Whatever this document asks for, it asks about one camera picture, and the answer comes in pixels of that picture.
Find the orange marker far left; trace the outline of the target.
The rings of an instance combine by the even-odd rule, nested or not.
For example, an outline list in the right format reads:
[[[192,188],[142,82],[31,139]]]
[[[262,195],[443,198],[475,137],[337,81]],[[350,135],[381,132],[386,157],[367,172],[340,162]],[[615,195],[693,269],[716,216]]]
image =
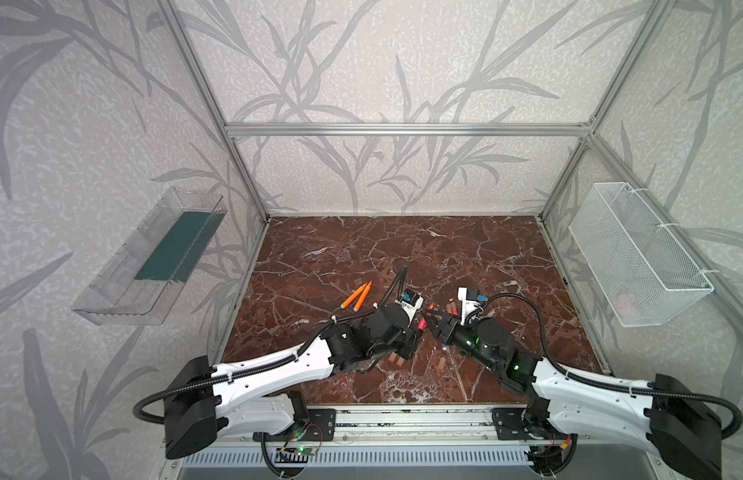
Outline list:
[[[348,308],[356,299],[366,290],[368,284],[363,284],[358,287],[342,304],[341,309]]]

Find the clear plastic wall bin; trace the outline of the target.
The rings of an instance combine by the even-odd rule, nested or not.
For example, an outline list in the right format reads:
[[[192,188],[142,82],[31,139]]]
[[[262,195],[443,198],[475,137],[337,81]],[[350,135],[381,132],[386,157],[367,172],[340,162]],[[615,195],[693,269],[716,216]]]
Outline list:
[[[163,324],[227,213],[221,194],[169,188],[73,312],[96,325]]]

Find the orange marker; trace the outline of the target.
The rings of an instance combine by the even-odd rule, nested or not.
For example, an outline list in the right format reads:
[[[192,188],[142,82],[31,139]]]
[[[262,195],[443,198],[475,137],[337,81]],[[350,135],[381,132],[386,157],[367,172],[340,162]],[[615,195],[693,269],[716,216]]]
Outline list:
[[[360,311],[361,310],[362,306],[364,305],[364,303],[365,303],[365,301],[366,301],[366,299],[367,299],[367,297],[368,297],[368,295],[369,295],[369,293],[370,293],[370,291],[372,289],[372,286],[373,286],[373,282],[371,282],[371,281],[368,282],[365,285],[365,289],[362,291],[362,293],[358,297],[358,300],[357,300],[357,302],[355,304],[355,307],[354,307],[354,310],[355,311]]]
[[[341,309],[348,308],[356,299],[366,290],[368,284],[363,284],[358,287],[342,304]]]

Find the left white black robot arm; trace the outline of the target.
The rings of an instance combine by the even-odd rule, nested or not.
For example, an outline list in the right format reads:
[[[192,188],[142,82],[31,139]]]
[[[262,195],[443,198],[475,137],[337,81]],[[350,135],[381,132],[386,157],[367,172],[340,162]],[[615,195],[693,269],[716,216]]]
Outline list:
[[[356,322],[331,321],[301,345],[239,363],[189,361],[163,400],[167,458],[188,457],[221,436],[279,435],[307,422],[305,402],[290,387],[365,371],[392,353],[411,357],[422,305],[399,300]]]

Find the aluminium frame rail front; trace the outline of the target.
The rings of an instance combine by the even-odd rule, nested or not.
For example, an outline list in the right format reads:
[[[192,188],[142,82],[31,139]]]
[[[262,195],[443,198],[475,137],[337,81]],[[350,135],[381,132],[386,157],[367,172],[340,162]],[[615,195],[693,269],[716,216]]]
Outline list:
[[[289,398],[266,397],[236,407],[224,417],[229,420],[213,441],[255,441],[257,432],[276,435],[283,433],[297,420],[308,417],[309,408],[337,410],[337,426],[333,441],[339,444],[354,442],[385,443],[467,443],[470,441],[545,442],[539,440],[499,440],[491,422],[491,410],[515,407],[519,404],[443,404],[443,405],[292,405]],[[581,440],[595,439],[605,443],[625,444],[655,452],[649,442],[649,419],[639,416],[629,421],[627,416],[607,419],[605,413],[575,403],[565,403],[549,414],[547,421],[557,431],[569,436],[577,434]]]

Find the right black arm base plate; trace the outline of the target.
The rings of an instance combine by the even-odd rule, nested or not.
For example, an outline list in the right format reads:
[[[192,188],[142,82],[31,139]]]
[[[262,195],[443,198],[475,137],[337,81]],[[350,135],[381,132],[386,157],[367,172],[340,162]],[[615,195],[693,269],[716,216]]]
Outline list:
[[[563,441],[567,438],[547,419],[537,419],[519,406],[493,408],[491,422],[499,440]]]

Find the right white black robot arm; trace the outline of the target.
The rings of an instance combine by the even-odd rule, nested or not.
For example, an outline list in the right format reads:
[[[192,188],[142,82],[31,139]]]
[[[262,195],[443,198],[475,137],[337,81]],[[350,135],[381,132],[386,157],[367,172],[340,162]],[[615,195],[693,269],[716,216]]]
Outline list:
[[[609,440],[659,456],[687,478],[723,476],[721,418],[675,378],[625,380],[555,366],[517,348],[491,318],[467,327],[455,315],[429,310],[421,325],[497,375],[501,387],[527,398],[521,423],[531,434]]]

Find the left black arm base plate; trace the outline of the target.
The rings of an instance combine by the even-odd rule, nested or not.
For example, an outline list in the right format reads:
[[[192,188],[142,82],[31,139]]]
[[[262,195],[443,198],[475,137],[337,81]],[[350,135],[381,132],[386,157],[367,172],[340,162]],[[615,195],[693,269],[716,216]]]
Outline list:
[[[283,433],[270,435],[257,432],[253,435],[255,441],[260,442],[292,442],[292,441],[333,441],[337,426],[337,410],[332,408],[309,408],[306,419],[297,420]]]

